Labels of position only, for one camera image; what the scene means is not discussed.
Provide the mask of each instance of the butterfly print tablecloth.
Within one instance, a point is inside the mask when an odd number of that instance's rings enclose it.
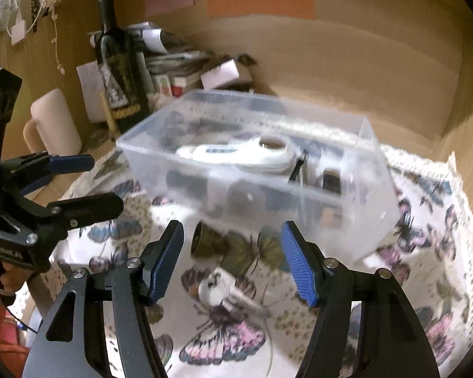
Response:
[[[416,310],[445,377],[473,341],[473,317],[469,317],[473,312],[452,189],[448,182],[398,169],[390,171],[401,209],[395,231],[372,256],[344,264],[360,271],[387,267],[393,272]],[[72,231],[58,245],[53,268],[44,276],[53,295],[76,267],[100,272],[139,256],[148,242],[159,238],[169,220],[180,220],[185,243],[167,294],[154,308],[147,309],[168,376],[295,376],[317,310],[309,309],[298,296],[277,233],[265,227],[259,234],[246,234],[241,229],[215,225],[226,234],[231,248],[224,254],[214,252],[195,259],[190,256],[190,244],[199,217],[164,195],[146,195],[120,151],[97,162],[65,197],[107,191],[124,199],[124,212],[116,220]],[[268,307],[272,317],[266,322],[253,317],[234,319],[222,307],[202,305],[198,285],[216,266],[232,272],[238,287]],[[352,371],[360,311],[361,305],[354,303],[341,376]],[[114,376],[123,376],[112,313],[107,307],[106,325],[111,370]]]

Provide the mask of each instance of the bottle neck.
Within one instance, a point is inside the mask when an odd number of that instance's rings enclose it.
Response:
[[[98,0],[100,8],[100,22],[104,34],[112,29],[117,28],[117,20],[115,18],[114,0]]]

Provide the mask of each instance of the human hand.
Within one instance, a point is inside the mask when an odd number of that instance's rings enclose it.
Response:
[[[20,290],[25,281],[34,273],[32,270],[22,269],[13,264],[2,262],[5,273],[0,276],[0,282],[5,291],[15,293]]]

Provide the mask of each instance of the orange sticky note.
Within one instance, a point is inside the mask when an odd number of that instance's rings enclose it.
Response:
[[[315,0],[207,0],[209,17],[250,14],[283,15],[313,20]]]

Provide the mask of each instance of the black cable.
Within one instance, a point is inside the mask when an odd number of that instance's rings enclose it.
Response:
[[[9,314],[14,317],[14,319],[18,322],[18,323],[21,323],[23,324],[26,328],[28,328],[32,333],[35,333],[35,334],[38,334],[39,332],[38,331],[35,331],[33,328],[31,328],[28,324],[26,324],[24,321],[21,321],[19,318],[17,318],[8,308],[7,308],[7,311],[9,312]]]

